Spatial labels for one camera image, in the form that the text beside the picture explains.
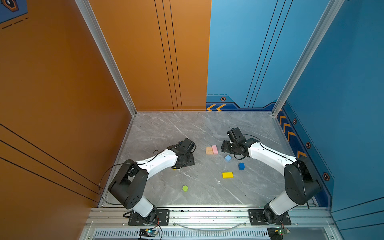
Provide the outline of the light pink rectangular block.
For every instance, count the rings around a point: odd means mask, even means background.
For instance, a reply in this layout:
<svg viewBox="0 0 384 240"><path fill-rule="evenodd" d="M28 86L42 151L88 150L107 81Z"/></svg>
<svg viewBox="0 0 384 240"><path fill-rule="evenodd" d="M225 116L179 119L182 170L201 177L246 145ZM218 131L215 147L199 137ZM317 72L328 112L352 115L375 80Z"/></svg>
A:
<svg viewBox="0 0 384 240"><path fill-rule="evenodd" d="M212 150L213 150L213 154L214 154L214 155L217 155L217 154L219 153L218 148L217 148L216 145L213 145L213 146L212 146Z"/></svg>

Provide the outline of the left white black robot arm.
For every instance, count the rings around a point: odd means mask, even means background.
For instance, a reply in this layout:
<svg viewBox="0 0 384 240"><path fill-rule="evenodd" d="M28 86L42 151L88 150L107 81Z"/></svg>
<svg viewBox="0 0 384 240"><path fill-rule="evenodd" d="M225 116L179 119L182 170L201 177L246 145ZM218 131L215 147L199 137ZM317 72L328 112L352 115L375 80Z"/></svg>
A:
<svg viewBox="0 0 384 240"><path fill-rule="evenodd" d="M128 159L119 165L108 192L127 210L138 214L145 224L151 224L157 219L157 208L144 197L147 181L167 168L178 170L193 166L195 149L196 144L186 138L159 151L152 158L138 162Z"/></svg>

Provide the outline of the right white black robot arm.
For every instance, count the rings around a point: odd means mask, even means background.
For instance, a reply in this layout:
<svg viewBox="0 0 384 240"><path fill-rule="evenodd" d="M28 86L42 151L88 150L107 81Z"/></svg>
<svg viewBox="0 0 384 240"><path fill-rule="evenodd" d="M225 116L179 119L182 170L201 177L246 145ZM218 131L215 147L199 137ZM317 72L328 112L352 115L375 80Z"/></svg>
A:
<svg viewBox="0 0 384 240"><path fill-rule="evenodd" d="M269 225L280 223L289 210L305 205L323 189L314 165L306 157L285 155L264 146L256 139L223 141L221 150L234 156L242 155L258 160L284 177L283 192L264 206L263 220Z"/></svg>

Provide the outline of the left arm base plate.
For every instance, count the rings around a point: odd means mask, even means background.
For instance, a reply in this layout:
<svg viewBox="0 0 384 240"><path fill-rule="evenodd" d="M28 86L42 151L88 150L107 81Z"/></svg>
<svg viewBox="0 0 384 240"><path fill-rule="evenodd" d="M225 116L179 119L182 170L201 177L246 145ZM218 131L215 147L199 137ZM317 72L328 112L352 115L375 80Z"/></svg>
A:
<svg viewBox="0 0 384 240"><path fill-rule="evenodd" d="M133 212L128 221L129 226L167 226L170 219L170 210L152 210L147 217Z"/></svg>

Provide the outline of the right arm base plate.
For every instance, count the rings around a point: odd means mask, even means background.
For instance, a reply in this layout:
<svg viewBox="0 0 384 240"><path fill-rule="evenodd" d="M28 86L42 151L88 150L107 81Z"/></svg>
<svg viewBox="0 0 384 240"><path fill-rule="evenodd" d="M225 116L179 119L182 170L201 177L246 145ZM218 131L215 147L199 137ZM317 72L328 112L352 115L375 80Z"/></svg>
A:
<svg viewBox="0 0 384 240"><path fill-rule="evenodd" d="M292 224L288 212L278 216L272 210L250 209L248 214L252 226L290 226Z"/></svg>

